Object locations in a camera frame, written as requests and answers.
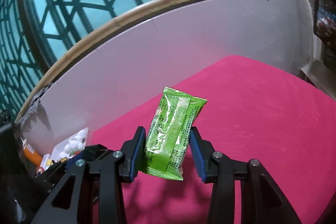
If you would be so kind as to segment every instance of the white label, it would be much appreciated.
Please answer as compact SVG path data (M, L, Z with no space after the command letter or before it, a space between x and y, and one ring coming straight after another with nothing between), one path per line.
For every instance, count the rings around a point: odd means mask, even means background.
M27 149L29 150L29 152L31 152L32 154L34 154L35 149L30 144L27 144Z

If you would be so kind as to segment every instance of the silver screw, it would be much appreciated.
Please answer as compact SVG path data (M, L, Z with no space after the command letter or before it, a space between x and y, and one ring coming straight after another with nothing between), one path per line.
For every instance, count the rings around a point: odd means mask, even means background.
M215 158L221 158L223 156L223 153L222 152L219 152L219 151L215 151L213 152L212 154Z
M121 151L114 151L112 154L115 158L119 158L123 155L123 153Z
M260 164L260 161L257 160L257 159L253 159L253 160L251 160L251 164L252 164L253 166L258 166L258 165Z
M82 160L82 159L76 161L77 166L82 166L84 163L85 163L85 160Z

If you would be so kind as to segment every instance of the green snack packet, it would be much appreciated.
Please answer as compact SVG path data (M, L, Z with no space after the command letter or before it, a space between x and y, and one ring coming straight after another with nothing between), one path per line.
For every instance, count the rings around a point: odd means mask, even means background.
M183 180L182 161L190 128L207 100L165 87L149 129L140 170L165 179Z

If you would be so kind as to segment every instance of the pink table surface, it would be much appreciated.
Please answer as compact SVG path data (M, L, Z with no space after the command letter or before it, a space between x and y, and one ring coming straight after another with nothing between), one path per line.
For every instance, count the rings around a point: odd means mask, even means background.
M240 56L173 88L208 99L194 125L216 150L235 160L259 159L304 224L319 218L336 190L336 102L293 75ZM148 130L160 98L97 130L93 143L117 150L137 126ZM128 223L205 223L212 184L198 178L189 148L183 171L183 181L139 172L134 183L123 184Z

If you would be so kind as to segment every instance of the white partition panel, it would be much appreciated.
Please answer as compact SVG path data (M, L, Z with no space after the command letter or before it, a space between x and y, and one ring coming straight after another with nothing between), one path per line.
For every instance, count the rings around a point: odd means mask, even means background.
M312 57L305 0L206 0L113 37L65 73L23 128L41 153L89 127L101 128L228 55L292 74Z

